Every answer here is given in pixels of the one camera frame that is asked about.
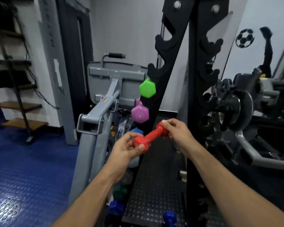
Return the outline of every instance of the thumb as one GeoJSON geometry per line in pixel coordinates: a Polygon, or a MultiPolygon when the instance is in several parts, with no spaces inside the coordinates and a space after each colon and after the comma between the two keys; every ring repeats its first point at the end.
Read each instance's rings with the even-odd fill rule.
{"type": "Polygon", "coordinates": [[[175,129],[174,126],[172,126],[169,122],[167,122],[166,120],[162,120],[162,124],[163,126],[170,132],[172,133],[173,130],[175,129]]]}
{"type": "Polygon", "coordinates": [[[144,149],[145,149],[144,144],[140,144],[139,146],[136,146],[134,149],[129,151],[130,158],[134,158],[136,156],[143,154],[144,149]]]}

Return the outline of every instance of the red dumbbell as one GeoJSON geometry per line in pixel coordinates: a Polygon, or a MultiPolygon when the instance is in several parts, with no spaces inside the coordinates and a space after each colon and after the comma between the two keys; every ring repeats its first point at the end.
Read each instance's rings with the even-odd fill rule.
{"type": "Polygon", "coordinates": [[[159,122],[156,125],[156,129],[150,132],[148,135],[142,137],[142,136],[137,136],[133,140],[133,146],[139,146],[140,144],[143,144],[145,147],[145,151],[148,150],[148,144],[151,143],[153,140],[158,138],[159,136],[166,137],[168,136],[169,131],[163,127],[162,122],[159,122]]]}

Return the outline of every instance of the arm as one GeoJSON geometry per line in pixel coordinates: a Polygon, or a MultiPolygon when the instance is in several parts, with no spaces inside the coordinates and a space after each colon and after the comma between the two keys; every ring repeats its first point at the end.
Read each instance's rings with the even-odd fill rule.
{"type": "Polygon", "coordinates": [[[284,227],[284,213],[226,169],[194,139],[185,123],[170,119],[163,125],[196,166],[229,226],[284,227]]]}
{"type": "Polygon", "coordinates": [[[131,138],[139,133],[127,132],[119,139],[94,180],[52,227],[92,227],[102,210],[107,194],[124,175],[130,160],[144,151],[144,145],[133,148],[131,138]]]}

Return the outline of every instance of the hand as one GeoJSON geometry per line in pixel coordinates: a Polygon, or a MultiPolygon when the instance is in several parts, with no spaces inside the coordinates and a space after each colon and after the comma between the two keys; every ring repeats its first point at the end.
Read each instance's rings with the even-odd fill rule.
{"type": "Polygon", "coordinates": [[[197,141],[186,124],[177,119],[162,120],[162,124],[169,131],[170,138],[179,145],[183,154],[188,157],[189,148],[195,145],[197,141]]]}
{"type": "Polygon", "coordinates": [[[129,162],[134,157],[141,155],[144,152],[144,145],[141,144],[133,147],[132,138],[143,136],[136,132],[127,132],[119,139],[111,151],[111,154],[105,164],[105,169],[110,173],[114,182],[121,180],[129,165],[129,162]]]}

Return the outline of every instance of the forearm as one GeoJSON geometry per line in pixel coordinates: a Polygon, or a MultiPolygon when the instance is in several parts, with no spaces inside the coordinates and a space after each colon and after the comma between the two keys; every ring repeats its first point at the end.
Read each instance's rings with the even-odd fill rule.
{"type": "Polygon", "coordinates": [[[94,226],[113,183],[109,170],[104,166],[52,227],[94,226]]]}
{"type": "Polygon", "coordinates": [[[284,213],[235,177],[197,141],[186,150],[229,226],[284,226],[284,213]]]}

